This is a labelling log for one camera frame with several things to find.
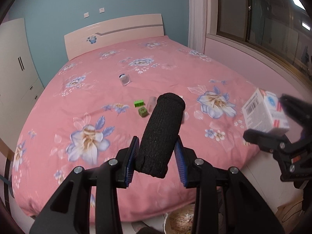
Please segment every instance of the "black foam cylinder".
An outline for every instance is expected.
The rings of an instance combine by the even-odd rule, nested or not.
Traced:
[[[136,171],[158,178],[166,176],[184,110],[185,103],[178,95],[166,93],[158,97],[135,160]]]

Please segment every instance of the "white box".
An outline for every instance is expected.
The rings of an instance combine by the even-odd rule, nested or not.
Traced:
[[[289,124],[277,96],[269,91],[257,89],[242,107],[247,129],[282,136]]]

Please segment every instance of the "blue wall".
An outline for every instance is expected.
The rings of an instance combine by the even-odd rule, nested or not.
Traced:
[[[161,13],[165,34],[188,44],[188,0],[16,0],[9,18],[25,18],[32,59],[44,86],[68,61],[64,35],[101,21]],[[89,12],[90,17],[83,18]]]

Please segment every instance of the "window frame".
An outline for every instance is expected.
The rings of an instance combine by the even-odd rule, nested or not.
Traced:
[[[251,8],[251,0],[246,0],[246,17],[245,17],[245,29],[244,29],[244,38],[240,38],[238,36],[226,33],[226,32],[222,32],[220,31],[220,11],[222,9],[222,2],[221,0],[218,0],[218,17],[217,17],[217,29],[216,29],[216,35],[218,36],[222,36],[224,38],[228,38],[231,40],[234,40],[240,44],[246,45],[252,49],[255,49],[256,51],[264,54],[265,56],[271,58],[272,60],[278,62],[289,74],[295,75],[302,83],[304,83],[304,85],[306,85],[308,88],[310,88],[312,90],[312,73],[311,73],[311,80],[308,78],[307,75],[305,75],[303,72],[301,72],[299,69],[297,69],[294,66],[295,61],[293,61],[292,63],[289,63],[287,60],[285,60],[283,57],[279,56],[277,53],[266,49],[263,46],[260,46],[256,43],[251,43],[249,42],[249,37],[250,37],[250,29],[251,29],[251,12],[252,12],[252,8],[249,10],[249,8]]]

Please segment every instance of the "wardrobe door handle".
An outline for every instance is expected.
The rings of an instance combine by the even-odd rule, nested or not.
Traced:
[[[22,60],[21,60],[21,65],[23,66],[23,70],[25,70],[24,64],[23,64],[23,61],[22,61]]]
[[[20,57],[18,57],[18,62],[20,63],[20,66],[21,66],[21,60],[20,60]]]

